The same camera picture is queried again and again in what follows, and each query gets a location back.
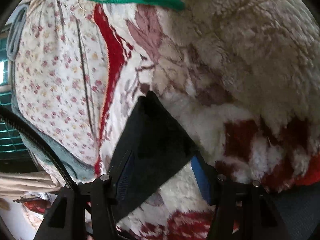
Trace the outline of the beige curtain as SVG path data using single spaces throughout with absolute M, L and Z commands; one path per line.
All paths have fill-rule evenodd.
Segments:
M 48 193 L 59 191 L 61 184 L 52 180 L 46 171 L 31 173 L 2 173 L 1 197 L 16 199 L 26 197 L 30 192 Z

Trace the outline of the window with green grille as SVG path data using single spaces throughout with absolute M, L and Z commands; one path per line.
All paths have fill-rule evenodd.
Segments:
M 14 126 L 12 113 L 11 65 L 7 56 L 7 39 L 11 25 L 1 30 L 1 159 L 8 161 L 30 160 L 30 154 Z

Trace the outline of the black pants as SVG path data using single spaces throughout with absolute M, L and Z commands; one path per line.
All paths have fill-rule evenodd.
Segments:
M 113 152 L 108 174 L 120 221 L 139 207 L 196 154 L 197 146 L 149 91 L 138 98 Z

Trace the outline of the grey-blue fuzzy cardigan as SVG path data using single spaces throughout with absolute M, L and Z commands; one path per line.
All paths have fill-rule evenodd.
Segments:
M 64 165 L 68 174 L 74 181 L 84 183 L 92 181 L 95 178 L 94 169 L 91 165 L 85 164 L 82 161 L 78 160 L 61 144 L 59 144 L 43 132 L 39 131 L 33 124 L 31 124 L 25 117 L 23 117 L 18 108 L 16 95 L 13 95 L 11 98 L 11 109 L 13 113 L 15 113 L 23 121 L 25 121 L 50 146 L 57 157 L 61 160 L 61 163 Z M 53 163 L 51 162 L 51 160 L 40 150 L 38 146 L 36 146 L 24 134 L 20 133 L 20 136 L 25 146 L 35 155 L 35 157 L 39 161 L 42 161 L 43 163 L 53 167 Z

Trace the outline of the folded grey towel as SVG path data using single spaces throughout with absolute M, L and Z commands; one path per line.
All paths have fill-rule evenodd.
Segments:
M 18 5 L 8 20 L 11 25 L 7 36 L 6 51 L 8 59 L 13 62 L 18 53 L 22 30 L 27 19 L 28 8 L 29 3 Z

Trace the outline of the floral print quilt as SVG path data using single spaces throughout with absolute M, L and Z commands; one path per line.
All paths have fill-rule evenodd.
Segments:
M 75 181 L 95 178 L 107 48 L 87 0 L 32 0 L 15 61 L 19 113 Z

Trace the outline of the red white floral fleece blanket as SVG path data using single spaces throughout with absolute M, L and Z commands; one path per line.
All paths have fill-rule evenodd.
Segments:
M 180 11 L 97 3 L 94 20 L 108 59 L 101 172 L 152 91 L 195 155 L 233 182 L 258 181 L 290 239 L 319 239 L 318 0 L 186 0 Z M 214 210 L 190 159 L 115 221 L 134 239 L 207 239 Z

